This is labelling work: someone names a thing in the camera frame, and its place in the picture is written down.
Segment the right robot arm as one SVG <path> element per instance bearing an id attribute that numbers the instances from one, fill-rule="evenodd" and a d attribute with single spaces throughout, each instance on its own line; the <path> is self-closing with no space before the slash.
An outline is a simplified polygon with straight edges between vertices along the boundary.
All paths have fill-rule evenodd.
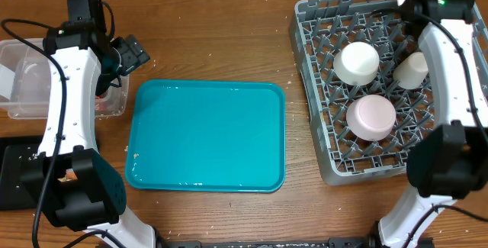
<path id="1" fill-rule="evenodd" d="M 424 54 L 434 129 L 407 158 L 407 190 L 377 222 L 371 247 L 432 247 L 422 233 L 487 183 L 487 100 L 474 57 L 474 0 L 397 0 Z"/>

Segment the pale green bowl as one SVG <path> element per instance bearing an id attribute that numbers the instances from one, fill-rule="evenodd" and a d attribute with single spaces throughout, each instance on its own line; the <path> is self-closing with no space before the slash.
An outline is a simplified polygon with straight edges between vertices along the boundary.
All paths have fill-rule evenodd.
<path id="1" fill-rule="evenodd" d="M 380 58 L 368 43 L 354 42 L 335 55 L 333 69 L 347 85 L 367 85 L 377 76 Z"/>

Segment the white upside-down cup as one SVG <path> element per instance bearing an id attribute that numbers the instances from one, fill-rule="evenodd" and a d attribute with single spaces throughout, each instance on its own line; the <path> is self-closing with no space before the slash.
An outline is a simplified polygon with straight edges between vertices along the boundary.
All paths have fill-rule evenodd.
<path id="1" fill-rule="evenodd" d="M 429 72 L 422 52 L 410 54 L 395 70 L 393 79 L 402 89 L 416 89 L 423 83 Z"/>

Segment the orange carrot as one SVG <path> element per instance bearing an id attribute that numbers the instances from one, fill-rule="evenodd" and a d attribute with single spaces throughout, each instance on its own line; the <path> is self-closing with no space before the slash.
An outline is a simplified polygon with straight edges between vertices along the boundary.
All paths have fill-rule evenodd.
<path id="1" fill-rule="evenodd" d="M 73 181 L 73 180 L 77 180 L 77 179 L 78 179 L 77 175 L 75 174 L 73 169 L 67 169 L 65 172 L 65 175 L 58 178 L 58 180 L 60 182 L 69 182 L 69 181 Z"/>

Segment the red snack wrapper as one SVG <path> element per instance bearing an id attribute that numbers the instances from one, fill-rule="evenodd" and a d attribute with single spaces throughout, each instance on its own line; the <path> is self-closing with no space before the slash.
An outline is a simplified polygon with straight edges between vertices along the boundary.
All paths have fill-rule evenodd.
<path id="1" fill-rule="evenodd" d="M 108 93 L 104 93 L 103 95 L 96 96 L 95 97 L 95 110 L 97 112 L 106 111 L 106 109 L 108 107 L 108 100 L 109 100 Z"/>

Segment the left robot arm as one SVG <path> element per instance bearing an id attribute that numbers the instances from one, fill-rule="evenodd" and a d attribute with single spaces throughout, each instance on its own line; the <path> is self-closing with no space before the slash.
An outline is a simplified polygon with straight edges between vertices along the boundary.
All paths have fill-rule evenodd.
<path id="1" fill-rule="evenodd" d="M 102 0 L 67 0 L 69 18 L 49 27 L 39 52 L 50 65 L 47 125 L 37 154 L 21 164 L 36 215 L 112 247 L 161 247 L 157 230 L 127 206 L 120 174 L 100 155 L 95 99 L 149 60 L 135 37 L 116 37 Z"/>

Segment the small white plate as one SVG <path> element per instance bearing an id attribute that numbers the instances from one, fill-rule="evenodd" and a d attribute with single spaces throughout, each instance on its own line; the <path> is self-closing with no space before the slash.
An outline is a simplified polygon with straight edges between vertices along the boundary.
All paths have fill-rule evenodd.
<path id="1" fill-rule="evenodd" d="M 379 95 L 366 95 L 353 101 L 346 112 L 346 122 L 351 132 L 366 141 L 386 138 L 395 121 L 393 104 Z"/>

